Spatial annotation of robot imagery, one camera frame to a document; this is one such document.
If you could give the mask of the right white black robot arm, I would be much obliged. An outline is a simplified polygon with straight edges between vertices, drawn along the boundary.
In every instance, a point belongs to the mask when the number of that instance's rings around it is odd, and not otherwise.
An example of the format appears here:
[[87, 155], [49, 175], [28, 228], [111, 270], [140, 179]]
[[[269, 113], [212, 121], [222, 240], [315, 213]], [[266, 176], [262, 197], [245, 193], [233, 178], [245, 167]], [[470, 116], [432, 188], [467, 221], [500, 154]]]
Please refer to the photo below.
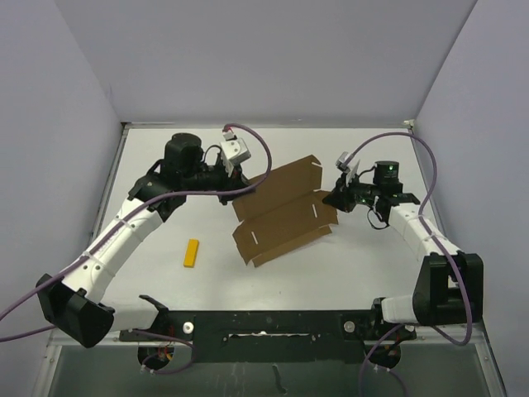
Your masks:
[[403, 238], [420, 265], [413, 292], [382, 298], [381, 309], [367, 318], [369, 331], [384, 338], [398, 323], [441, 326], [479, 322], [483, 316], [483, 261], [476, 254], [463, 252], [419, 213], [419, 199], [403, 191], [399, 163], [376, 162], [369, 170], [373, 174], [370, 184], [360, 181], [358, 165], [346, 165], [344, 157], [336, 161], [336, 168], [341, 176], [322, 202], [344, 213], [366, 206]]

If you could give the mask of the brown cardboard box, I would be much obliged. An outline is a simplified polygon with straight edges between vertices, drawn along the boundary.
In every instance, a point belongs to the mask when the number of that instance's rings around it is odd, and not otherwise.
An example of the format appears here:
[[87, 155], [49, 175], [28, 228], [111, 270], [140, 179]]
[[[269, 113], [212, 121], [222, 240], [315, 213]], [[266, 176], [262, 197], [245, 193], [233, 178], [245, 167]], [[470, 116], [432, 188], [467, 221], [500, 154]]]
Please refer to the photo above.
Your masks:
[[252, 194], [232, 202], [232, 236], [245, 264], [261, 266], [331, 233], [337, 210], [323, 203], [322, 165], [314, 155], [270, 172]]

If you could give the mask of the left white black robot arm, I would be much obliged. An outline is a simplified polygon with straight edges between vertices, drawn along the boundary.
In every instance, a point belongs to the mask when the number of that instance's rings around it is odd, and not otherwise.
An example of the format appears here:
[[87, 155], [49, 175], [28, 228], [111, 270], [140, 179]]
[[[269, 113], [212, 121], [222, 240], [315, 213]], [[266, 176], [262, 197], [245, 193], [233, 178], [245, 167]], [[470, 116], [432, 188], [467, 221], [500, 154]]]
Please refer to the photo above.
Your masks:
[[81, 255], [81, 265], [58, 280], [41, 276], [37, 296], [49, 323], [86, 348], [119, 327], [139, 328], [150, 340], [166, 334], [168, 319], [162, 313], [134, 309], [125, 314], [104, 304], [103, 296], [136, 248], [185, 203], [188, 191], [212, 191], [227, 204], [248, 187], [241, 163], [250, 158], [249, 149], [232, 132], [223, 136], [216, 161], [209, 165], [198, 136], [174, 134], [163, 158], [135, 182], [117, 215]]

